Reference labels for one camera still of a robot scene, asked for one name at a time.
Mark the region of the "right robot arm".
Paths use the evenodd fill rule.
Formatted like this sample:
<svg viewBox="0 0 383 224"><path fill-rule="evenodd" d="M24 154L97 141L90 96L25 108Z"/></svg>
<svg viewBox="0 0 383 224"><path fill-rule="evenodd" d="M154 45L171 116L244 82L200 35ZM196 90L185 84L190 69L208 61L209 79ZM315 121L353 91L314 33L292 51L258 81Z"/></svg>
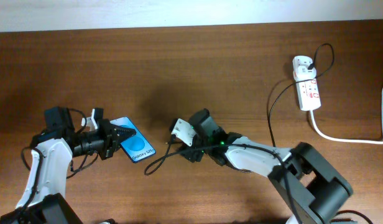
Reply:
<svg viewBox="0 0 383 224"><path fill-rule="evenodd" d="M312 145L274 147L227 133L206 108L186 121L178 118L171 133L190 162L207 154L219 166L269 179L291 209L292 223L329 223L353 194L350 183Z"/></svg>

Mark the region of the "blue smartphone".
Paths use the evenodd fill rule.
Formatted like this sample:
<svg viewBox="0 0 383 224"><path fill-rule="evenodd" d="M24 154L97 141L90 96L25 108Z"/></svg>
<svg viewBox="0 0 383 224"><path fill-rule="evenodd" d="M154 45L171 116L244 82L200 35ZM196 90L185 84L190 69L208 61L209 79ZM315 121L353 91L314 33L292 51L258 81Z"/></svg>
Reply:
<svg viewBox="0 0 383 224"><path fill-rule="evenodd" d="M138 163L156 154L156 150L152 147L150 142L128 117L111 120L111 123L124 128L131 128L136 131L135 136L121 143L123 151L133 163Z"/></svg>

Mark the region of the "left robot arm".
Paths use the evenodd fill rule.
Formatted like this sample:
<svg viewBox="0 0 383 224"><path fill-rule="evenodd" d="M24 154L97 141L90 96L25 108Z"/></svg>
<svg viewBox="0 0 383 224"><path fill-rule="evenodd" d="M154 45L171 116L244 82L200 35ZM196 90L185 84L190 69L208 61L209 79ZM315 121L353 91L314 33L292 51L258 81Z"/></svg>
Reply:
<svg viewBox="0 0 383 224"><path fill-rule="evenodd" d="M65 200L67 174L77 174L88 166L72 167L75 157L95 155L105 160L113 157L121 143L136 135L103 118L103 109L93 109L90 117L83 116L76 130L73 109L54 107L45 110L46 127L36 134L27 149L32 163L27 166L29 178L23 196L14 211L2 215L0 223L81 223Z"/></svg>

